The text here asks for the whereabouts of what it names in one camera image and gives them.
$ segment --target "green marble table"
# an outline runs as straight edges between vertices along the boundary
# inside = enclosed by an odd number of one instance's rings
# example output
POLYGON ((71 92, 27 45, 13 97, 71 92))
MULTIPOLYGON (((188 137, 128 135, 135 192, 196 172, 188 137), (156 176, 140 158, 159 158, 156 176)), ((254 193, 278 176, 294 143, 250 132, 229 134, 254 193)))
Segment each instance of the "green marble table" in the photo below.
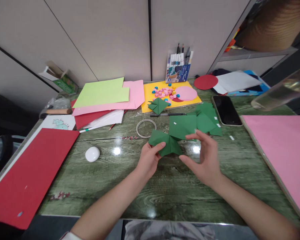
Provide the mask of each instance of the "green marble table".
MULTIPOLYGON (((211 90, 198 90, 203 102, 211 102, 211 90)), ((239 115, 294 115, 287 106, 271 112, 251 107, 254 97, 231 97, 239 115)), ((193 112, 195 106, 169 109, 168 112, 193 112)), ((141 108, 129 110, 122 124, 81 133, 70 150, 38 211, 43 215, 80 216, 98 198, 123 180, 137 165, 141 148, 147 139, 137 138, 136 125, 151 119, 157 130, 169 131, 169 117, 150 117, 141 108), (90 163, 85 151, 91 146, 100 149, 100 158, 90 163)), ((142 135, 149 135, 153 125, 140 126, 142 135)), ((222 172, 241 187, 276 209, 296 225, 300 218, 278 186, 248 132, 243 126, 222 126, 223 136, 213 138, 219 144, 222 172)), ((179 142, 184 154, 199 160, 200 143, 179 142)), ((155 219, 245 225, 242 218, 214 191, 201 184, 175 154, 163 157, 157 172, 124 212, 124 219, 155 219)))

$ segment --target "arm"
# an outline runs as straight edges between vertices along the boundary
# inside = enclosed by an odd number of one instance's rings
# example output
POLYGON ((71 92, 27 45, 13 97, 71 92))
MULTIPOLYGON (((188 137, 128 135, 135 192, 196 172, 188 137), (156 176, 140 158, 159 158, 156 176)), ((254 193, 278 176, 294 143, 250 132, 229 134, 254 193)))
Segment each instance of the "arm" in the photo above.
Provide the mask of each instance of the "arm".
POLYGON ((135 199, 157 169, 157 153, 166 143, 151 147, 146 143, 139 163, 122 182, 96 201, 76 222, 71 232, 81 239, 105 239, 123 212, 135 199))
POLYGON ((258 238, 300 239, 300 229, 221 173, 216 141, 199 130, 186 138, 201 141, 200 164, 185 155, 181 155, 180 159, 202 183, 211 187, 236 210, 258 238))

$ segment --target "red cardstock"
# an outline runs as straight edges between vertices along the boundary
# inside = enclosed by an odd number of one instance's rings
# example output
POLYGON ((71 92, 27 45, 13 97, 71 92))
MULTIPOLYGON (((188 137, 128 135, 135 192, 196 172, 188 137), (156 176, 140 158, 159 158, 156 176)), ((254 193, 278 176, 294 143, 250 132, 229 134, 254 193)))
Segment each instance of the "red cardstock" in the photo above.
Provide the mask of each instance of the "red cardstock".
POLYGON ((42 128, 0 182, 0 222, 27 229, 78 131, 42 128))
MULTIPOLYGON (((76 101, 77 100, 73 100, 71 102, 71 107, 73 107, 73 105, 75 104, 76 101)), ((112 111, 113 110, 106 110, 106 111, 100 111, 100 112, 94 112, 94 113, 87 113, 87 114, 82 114, 82 115, 74 116, 74 119, 76 121, 77 129, 80 129, 80 128, 88 125, 93 120, 96 120, 96 119, 102 117, 103 115, 106 115, 107 113, 112 112, 112 111)))
POLYGON ((194 80, 193 85, 201 90, 213 88, 218 83, 218 78, 213 75, 203 75, 194 80))

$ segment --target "shelf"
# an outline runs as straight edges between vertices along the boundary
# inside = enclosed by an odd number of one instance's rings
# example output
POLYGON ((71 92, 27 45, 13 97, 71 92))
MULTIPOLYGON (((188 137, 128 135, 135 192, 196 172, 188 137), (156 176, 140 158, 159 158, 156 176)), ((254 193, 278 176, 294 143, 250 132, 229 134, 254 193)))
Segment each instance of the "shelf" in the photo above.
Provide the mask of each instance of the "shelf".
POLYGON ((257 51, 247 50, 247 49, 230 49, 229 52, 224 52, 222 54, 221 58, 219 59, 219 62, 238 60, 238 59, 290 55, 295 53, 297 50, 298 49, 294 47, 289 47, 288 49, 279 52, 257 52, 257 51))

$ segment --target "black phone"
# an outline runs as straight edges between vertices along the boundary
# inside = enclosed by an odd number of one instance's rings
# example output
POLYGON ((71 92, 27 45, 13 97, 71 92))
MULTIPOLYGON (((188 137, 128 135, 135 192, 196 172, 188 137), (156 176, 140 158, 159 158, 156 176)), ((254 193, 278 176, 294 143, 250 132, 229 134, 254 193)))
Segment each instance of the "black phone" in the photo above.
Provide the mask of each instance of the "black phone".
POLYGON ((222 124, 229 126, 242 126, 239 115, 229 97, 213 96, 212 102, 217 109, 222 124))

